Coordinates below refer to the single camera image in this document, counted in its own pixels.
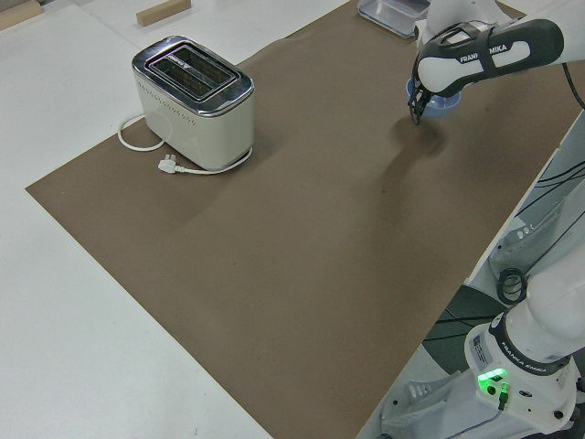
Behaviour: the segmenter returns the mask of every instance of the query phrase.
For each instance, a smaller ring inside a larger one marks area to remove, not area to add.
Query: white table
[[[4,439],[269,438],[24,188],[141,111],[141,48],[185,35],[238,63],[345,0],[194,0],[138,27],[160,1],[56,0],[0,32]]]

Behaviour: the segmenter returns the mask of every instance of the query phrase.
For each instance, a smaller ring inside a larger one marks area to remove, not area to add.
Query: transparent plastic box
[[[414,37],[414,23],[427,16],[427,0],[359,0],[361,16],[401,37]]]

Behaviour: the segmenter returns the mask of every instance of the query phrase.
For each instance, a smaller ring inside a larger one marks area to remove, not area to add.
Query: brown mat
[[[242,168],[113,136],[27,190],[270,434],[353,438],[579,112],[555,67],[415,128],[414,55],[352,2],[241,66]]]

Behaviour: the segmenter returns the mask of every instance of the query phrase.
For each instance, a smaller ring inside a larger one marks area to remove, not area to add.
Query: toaster
[[[252,79],[186,37],[167,37],[133,58],[148,127],[208,171],[220,171],[254,141]]]

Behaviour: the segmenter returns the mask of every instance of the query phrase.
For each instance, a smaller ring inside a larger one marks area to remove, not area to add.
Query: blue bowl
[[[410,95],[413,92],[413,85],[412,85],[412,78],[406,83],[406,95],[407,95],[407,102],[410,100]],[[429,103],[427,103],[426,108],[424,109],[424,113],[422,117],[426,117],[428,119],[436,119],[442,117],[444,115],[449,114],[452,112],[453,108],[455,108],[459,102],[461,101],[461,92],[459,91],[457,94],[454,94],[450,98],[443,98],[442,96],[433,96]]]

